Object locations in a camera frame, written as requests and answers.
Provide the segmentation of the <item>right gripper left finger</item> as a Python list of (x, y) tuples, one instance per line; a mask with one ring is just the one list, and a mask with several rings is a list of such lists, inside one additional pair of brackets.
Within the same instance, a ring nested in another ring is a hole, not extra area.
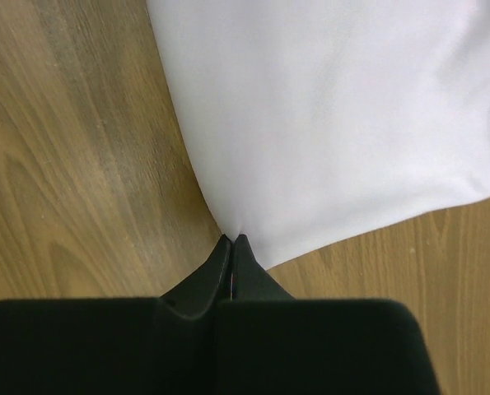
[(211, 394), (231, 242), (160, 297), (0, 300), (0, 394)]

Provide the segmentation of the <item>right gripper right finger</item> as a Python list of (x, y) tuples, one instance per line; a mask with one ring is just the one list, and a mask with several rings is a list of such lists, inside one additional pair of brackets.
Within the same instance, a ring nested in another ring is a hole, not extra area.
[(220, 394), (438, 394), (421, 328), (387, 299), (297, 300), (233, 244), (217, 306)]

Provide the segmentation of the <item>white t shirt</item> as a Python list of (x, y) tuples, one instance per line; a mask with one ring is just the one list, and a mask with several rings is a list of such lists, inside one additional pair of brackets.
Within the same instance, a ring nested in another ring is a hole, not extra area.
[(490, 1), (150, 1), (188, 156), (266, 268), (490, 198)]

